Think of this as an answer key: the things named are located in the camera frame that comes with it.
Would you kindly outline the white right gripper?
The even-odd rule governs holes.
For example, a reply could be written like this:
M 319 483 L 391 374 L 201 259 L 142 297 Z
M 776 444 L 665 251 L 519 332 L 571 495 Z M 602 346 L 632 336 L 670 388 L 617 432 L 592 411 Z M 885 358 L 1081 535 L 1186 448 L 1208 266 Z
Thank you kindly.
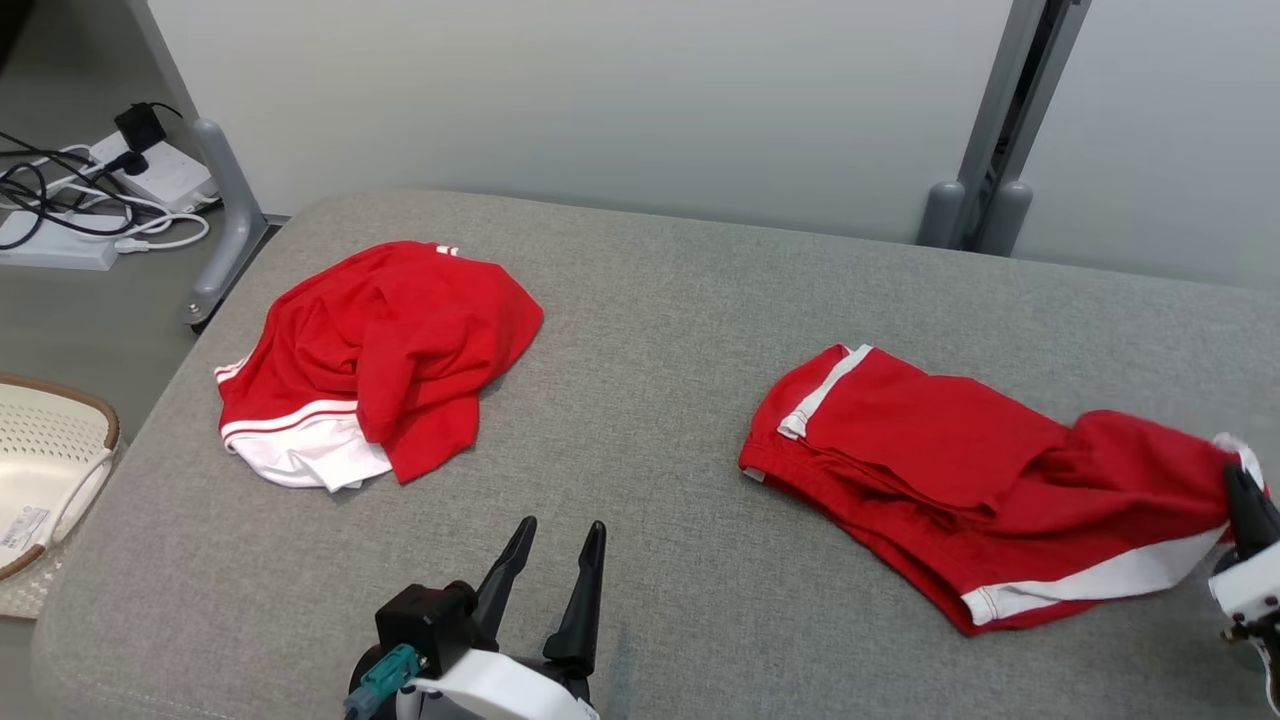
M 1212 598 L 1233 621 L 1258 621 L 1277 611 L 1279 511 L 1240 465 L 1225 470 L 1231 548 L 1208 579 Z

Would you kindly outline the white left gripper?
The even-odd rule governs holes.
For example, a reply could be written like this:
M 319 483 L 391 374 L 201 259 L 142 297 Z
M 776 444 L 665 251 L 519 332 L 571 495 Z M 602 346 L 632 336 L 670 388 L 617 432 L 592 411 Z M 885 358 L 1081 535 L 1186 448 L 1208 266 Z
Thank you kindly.
M 525 569 L 538 530 L 524 518 L 476 593 L 475 641 L 497 641 L 515 579 Z M 579 574 L 559 626 L 543 657 L 567 676 L 595 670 L 605 568 L 607 528 L 594 521 L 579 553 Z M 438 679 L 415 678 L 396 694 L 397 719 L 598 719 L 585 700 L 503 653 L 470 650 Z

